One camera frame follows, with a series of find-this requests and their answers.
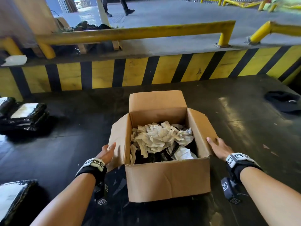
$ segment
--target gray concrete ground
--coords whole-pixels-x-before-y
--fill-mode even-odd
[[[257,9],[242,9],[235,6],[218,6],[177,0],[131,1],[130,9],[135,12],[125,16],[120,3],[108,5],[111,26],[135,28],[145,26],[190,24],[236,20],[230,40],[231,49],[249,47],[246,37],[252,35],[261,25],[269,20],[281,24],[301,25],[301,15],[284,12],[258,12]],[[97,7],[82,8],[77,13],[63,15],[70,26],[82,20],[90,24],[100,24]],[[103,54],[103,57],[153,56],[164,54],[184,54],[221,50],[214,46],[220,34],[149,38],[121,41],[122,51]],[[301,37],[271,34],[262,40],[264,46],[301,44]]]

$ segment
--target cardboard piece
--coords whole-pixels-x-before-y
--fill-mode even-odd
[[[164,121],[169,121],[170,124],[186,124],[192,129],[198,148],[198,159],[130,165],[132,128]],[[116,148],[107,169],[110,171],[125,164],[131,202],[208,193],[211,191],[211,149],[206,137],[215,140],[215,130],[204,114],[187,108],[181,91],[134,93],[129,98],[129,113],[112,126],[109,144],[116,142]]]

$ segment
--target person's left hand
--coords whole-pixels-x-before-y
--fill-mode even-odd
[[[115,147],[115,142],[110,147],[108,144],[104,145],[101,148],[101,152],[96,156],[96,158],[103,160],[103,162],[107,165],[113,158]]]

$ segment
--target yellow and black striped wall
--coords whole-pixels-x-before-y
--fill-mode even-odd
[[[267,74],[289,84],[301,71],[301,45],[0,68],[0,96]]]

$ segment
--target person's leg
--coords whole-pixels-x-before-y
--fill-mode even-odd
[[[108,2],[107,0],[101,0],[104,11],[106,12],[108,17],[112,17],[112,14],[108,13]]]
[[[131,10],[128,8],[127,4],[126,4],[126,0],[120,0],[120,3],[122,4],[122,7],[124,9],[124,12],[126,13],[126,15],[129,15],[131,13],[133,13],[135,10]]]

